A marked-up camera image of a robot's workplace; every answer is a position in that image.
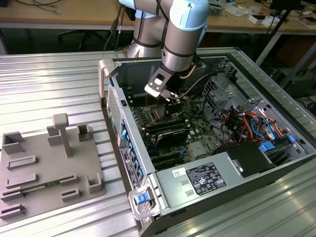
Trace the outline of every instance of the blue cable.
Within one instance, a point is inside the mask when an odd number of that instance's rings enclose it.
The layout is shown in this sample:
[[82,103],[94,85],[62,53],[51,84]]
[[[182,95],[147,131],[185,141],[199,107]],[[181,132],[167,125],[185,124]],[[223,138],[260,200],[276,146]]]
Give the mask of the blue cable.
[[254,128],[254,126],[253,126],[253,122],[254,122],[255,118],[261,118],[264,122],[266,122],[266,124],[269,126],[269,130],[270,130],[270,132],[273,134],[273,136],[276,137],[276,138],[279,138],[279,136],[277,135],[277,133],[273,131],[273,129],[272,129],[272,127],[271,127],[269,121],[268,121],[266,118],[261,117],[261,116],[256,116],[256,117],[254,117],[254,118],[251,120],[251,129],[252,129],[252,131],[253,131],[255,134],[257,134],[258,136],[262,137],[264,141],[266,140],[266,138],[265,138],[261,133],[258,133],[258,132],[255,130],[255,128]]
[[183,149],[183,150],[180,150],[179,153],[180,153],[180,157],[182,157],[184,155],[184,152],[186,152],[187,148]]

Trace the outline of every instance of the metal table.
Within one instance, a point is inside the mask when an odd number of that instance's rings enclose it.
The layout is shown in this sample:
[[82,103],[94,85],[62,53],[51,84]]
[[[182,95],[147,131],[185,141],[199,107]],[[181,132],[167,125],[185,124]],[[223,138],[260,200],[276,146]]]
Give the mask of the metal table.
[[[227,51],[249,60],[233,48]],[[46,133],[51,116],[68,113],[70,126],[88,122],[93,128],[107,193],[0,227],[1,237],[11,236],[138,236],[121,174],[99,105],[97,65],[103,58],[121,58],[114,52],[3,56],[0,59],[0,134],[21,131],[23,136]],[[258,73],[259,68],[248,68]],[[258,76],[267,85],[265,75]],[[277,86],[269,86],[270,92]],[[298,104],[282,97],[289,111]],[[312,126],[310,116],[302,119]],[[316,160],[265,188],[215,208],[161,233],[160,237],[187,236],[315,236]]]

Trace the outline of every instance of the circuit board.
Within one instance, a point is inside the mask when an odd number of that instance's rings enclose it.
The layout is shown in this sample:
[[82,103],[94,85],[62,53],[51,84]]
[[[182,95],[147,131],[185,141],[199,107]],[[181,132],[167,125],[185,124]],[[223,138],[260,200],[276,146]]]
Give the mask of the circuit board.
[[[131,111],[157,170],[205,158],[221,145],[194,103],[176,105],[169,116],[163,114],[164,106],[157,105],[132,107]],[[153,127],[159,132],[151,133],[149,129]],[[158,146],[158,134],[168,134],[172,130],[178,131],[179,137],[176,135]]]

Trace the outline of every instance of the power supply label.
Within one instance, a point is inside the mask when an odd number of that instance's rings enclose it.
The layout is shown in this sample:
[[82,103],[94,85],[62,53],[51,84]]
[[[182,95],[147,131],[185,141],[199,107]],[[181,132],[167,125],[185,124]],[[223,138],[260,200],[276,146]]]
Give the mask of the power supply label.
[[226,186],[213,162],[188,169],[186,173],[196,193],[200,196]]

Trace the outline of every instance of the ventilation grille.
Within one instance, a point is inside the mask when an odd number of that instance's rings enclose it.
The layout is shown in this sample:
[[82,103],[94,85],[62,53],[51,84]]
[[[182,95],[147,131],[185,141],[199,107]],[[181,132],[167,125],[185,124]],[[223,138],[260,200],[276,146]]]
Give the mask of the ventilation grille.
[[111,116],[114,121],[116,130],[118,134],[121,133],[121,127],[120,127],[120,112],[119,112],[119,107],[117,104],[117,101],[114,97],[113,90],[112,88],[109,88],[109,107],[111,111]]
[[142,204],[138,205],[137,207],[138,207],[138,211],[140,213],[149,211],[152,208],[150,201],[142,203]]
[[224,119],[225,115],[221,111],[218,111],[215,102],[212,100],[212,97],[209,95],[210,91],[217,90],[217,88],[218,86],[216,85],[216,83],[212,79],[210,79],[205,85],[203,95],[206,97],[206,101],[211,107],[211,112],[213,113],[213,116],[216,118]]

